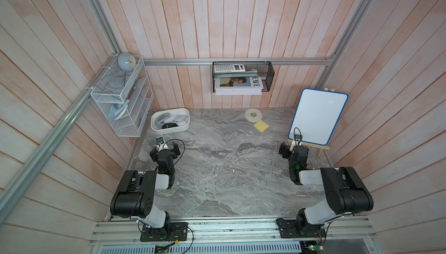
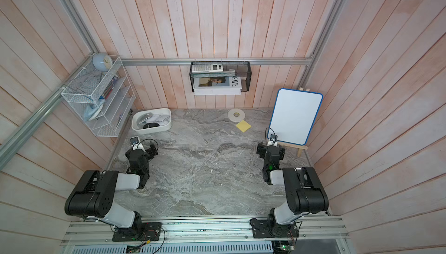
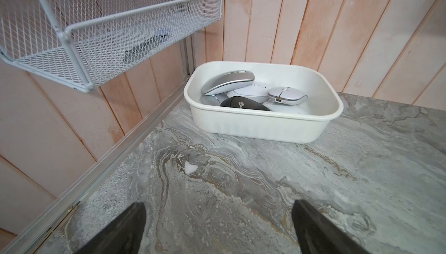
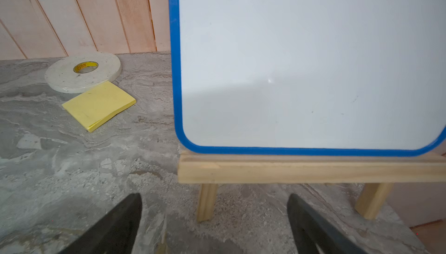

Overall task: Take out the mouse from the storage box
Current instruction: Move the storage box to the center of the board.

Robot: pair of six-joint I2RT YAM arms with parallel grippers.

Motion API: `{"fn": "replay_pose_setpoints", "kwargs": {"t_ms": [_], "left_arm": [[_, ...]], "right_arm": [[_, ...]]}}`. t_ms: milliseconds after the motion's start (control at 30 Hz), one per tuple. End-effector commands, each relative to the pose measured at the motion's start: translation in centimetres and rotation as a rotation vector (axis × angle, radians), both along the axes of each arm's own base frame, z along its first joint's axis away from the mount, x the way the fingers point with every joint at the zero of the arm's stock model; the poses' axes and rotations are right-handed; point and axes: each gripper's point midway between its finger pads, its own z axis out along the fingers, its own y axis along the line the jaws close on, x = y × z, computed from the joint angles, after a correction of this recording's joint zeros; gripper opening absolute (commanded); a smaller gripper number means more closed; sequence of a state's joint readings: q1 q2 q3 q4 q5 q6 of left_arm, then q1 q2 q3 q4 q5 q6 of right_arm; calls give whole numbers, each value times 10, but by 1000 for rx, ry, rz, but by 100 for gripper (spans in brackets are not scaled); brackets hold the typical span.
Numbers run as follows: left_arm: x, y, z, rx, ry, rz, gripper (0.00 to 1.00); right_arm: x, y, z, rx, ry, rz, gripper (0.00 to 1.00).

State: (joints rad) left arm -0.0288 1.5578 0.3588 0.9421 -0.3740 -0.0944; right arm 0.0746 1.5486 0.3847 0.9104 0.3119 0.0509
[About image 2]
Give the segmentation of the white plastic storage box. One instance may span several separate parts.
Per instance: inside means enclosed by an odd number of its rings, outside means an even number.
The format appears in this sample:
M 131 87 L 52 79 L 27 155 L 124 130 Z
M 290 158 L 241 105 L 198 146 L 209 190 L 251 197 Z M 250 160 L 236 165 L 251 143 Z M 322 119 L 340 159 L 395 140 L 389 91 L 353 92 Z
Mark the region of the white plastic storage box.
M 151 117 L 150 119 L 147 119 L 144 123 L 138 123 L 138 119 L 141 115 L 143 115 L 144 113 L 147 112 L 151 112 L 153 114 L 153 117 Z M 155 128 L 150 128 L 150 129 L 143 129 L 144 124 L 147 123 L 151 123 L 153 122 L 158 115 L 160 114 L 165 114 L 165 115 L 170 115 L 171 119 L 168 125 L 164 125 L 164 126 L 159 126 L 159 127 L 155 127 Z M 171 110 L 168 108 L 159 108 L 159 109 L 155 109 L 155 110 L 147 110 L 147 111 L 139 111 L 137 113 L 134 114 L 133 118 L 132 118 L 132 124 L 131 124 L 132 130 L 135 131 L 138 134 L 152 134 L 152 133 L 159 133 L 159 132 L 165 132 L 171 129 L 172 127 L 172 113 Z

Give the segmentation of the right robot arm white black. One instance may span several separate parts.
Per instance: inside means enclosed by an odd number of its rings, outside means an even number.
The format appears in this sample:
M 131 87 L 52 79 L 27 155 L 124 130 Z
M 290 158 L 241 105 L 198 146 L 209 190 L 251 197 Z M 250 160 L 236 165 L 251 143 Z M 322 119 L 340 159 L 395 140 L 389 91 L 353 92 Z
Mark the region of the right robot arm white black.
M 285 189 L 286 201 L 273 208 L 266 220 L 251 219 L 254 238 L 297 237 L 296 221 L 305 215 L 326 212 L 328 196 L 313 167 L 280 168 L 285 149 L 276 143 L 260 142 L 257 155 L 264 160 L 262 177 L 271 186 Z

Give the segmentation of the black computer mouse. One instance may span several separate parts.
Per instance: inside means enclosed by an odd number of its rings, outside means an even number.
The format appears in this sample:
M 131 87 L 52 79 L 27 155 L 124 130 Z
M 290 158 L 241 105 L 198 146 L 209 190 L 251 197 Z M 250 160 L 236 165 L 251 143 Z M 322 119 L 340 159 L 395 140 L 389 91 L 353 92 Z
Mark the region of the black computer mouse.
M 155 127 L 159 127 L 159 126 L 160 125 L 158 123 L 151 122 L 151 123 L 144 124 L 143 129 L 150 129 L 150 128 L 155 128 Z

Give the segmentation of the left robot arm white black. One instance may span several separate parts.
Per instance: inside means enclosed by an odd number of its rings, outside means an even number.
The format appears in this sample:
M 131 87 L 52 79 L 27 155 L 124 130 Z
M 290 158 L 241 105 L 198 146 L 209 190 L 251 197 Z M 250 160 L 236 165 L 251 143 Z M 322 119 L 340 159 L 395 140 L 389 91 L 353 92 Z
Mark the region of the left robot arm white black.
M 149 148 L 133 145 L 125 156 L 128 170 L 87 170 L 69 195 L 65 213 L 82 219 L 93 218 L 111 227 L 113 242 L 157 241 L 160 223 L 144 223 L 139 212 L 131 211 L 114 201 L 117 191 L 141 190 L 150 178 L 149 162 L 158 155 L 158 146 L 151 140 Z

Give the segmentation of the grey computer mouse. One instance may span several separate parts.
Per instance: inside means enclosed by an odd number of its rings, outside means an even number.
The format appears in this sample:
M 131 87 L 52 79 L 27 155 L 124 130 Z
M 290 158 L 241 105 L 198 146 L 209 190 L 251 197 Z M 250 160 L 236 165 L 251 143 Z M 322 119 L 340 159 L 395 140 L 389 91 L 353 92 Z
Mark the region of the grey computer mouse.
M 144 113 L 139 117 L 138 123 L 139 124 L 144 123 L 147 119 L 150 119 L 151 117 L 153 117 L 153 114 L 151 112 Z

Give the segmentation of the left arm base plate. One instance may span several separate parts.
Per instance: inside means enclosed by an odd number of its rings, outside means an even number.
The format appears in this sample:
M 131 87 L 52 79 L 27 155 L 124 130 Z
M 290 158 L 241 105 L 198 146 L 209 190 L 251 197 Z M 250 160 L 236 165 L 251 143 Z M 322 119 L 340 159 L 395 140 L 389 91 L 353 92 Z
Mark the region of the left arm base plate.
M 149 222 L 130 228 L 117 228 L 111 240 L 113 242 L 159 241 L 161 227 L 161 222 Z

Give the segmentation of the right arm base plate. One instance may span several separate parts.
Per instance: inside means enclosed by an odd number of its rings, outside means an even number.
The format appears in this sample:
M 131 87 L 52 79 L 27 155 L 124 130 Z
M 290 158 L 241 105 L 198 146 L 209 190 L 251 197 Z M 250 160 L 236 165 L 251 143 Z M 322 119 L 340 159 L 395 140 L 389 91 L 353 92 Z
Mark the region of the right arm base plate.
M 298 238 L 299 229 L 296 223 L 279 225 L 269 219 L 252 218 L 249 221 L 254 238 Z

